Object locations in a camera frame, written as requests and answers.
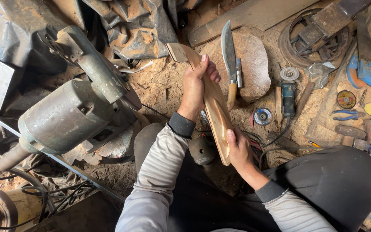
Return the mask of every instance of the blue pliers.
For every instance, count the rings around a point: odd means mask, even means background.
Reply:
[[[352,116],[348,116],[348,117],[345,117],[345,118],[338,118],[338,117],[334,117],[333,120],[337,120],[337,121],[346,121],[346,120],[357,120],[359,117],[364,117],[366,114],[363,113],[363,112],[358,112],[357,110],[355,109],[352,109],[352,110],[335,110],[333,111],[332,113],[347,113],[347,114],[353,114]]]

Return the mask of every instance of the wooden knife handle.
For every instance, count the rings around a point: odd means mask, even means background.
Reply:
[[[234,101],[236,100],[236,94],[237,94],[237,84],[233,83],[228,86],[228,100],[227,100],[227,108],[228,112],[233,109]]]

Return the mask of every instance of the cutting disc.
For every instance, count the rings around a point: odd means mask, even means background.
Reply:
[[[356,96],[348,90],[343,90],[337,94],[337,105],[343,109],[351,109],[356,105]]]
[[[268,125],[271,123],[271,112],[268,108],[259,108],[253,115],[253,120],[259,125]]]

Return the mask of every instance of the angle grinder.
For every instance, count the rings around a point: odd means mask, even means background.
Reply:
[[[300,73],[295,68],[284,68],[280,72],[280,76],[283,79],[280,83],[283,102],[283,117],[293,118],[294,90],[296,89],[296,83],[294,81],[300,76]]]

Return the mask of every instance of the knife blade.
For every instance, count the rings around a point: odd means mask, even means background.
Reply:
[[[227,74],[231,83],[237,83],[236,56],[234,52],[233,35],[231,34],[230,20],[224,25],[221,32],[221,51]]]

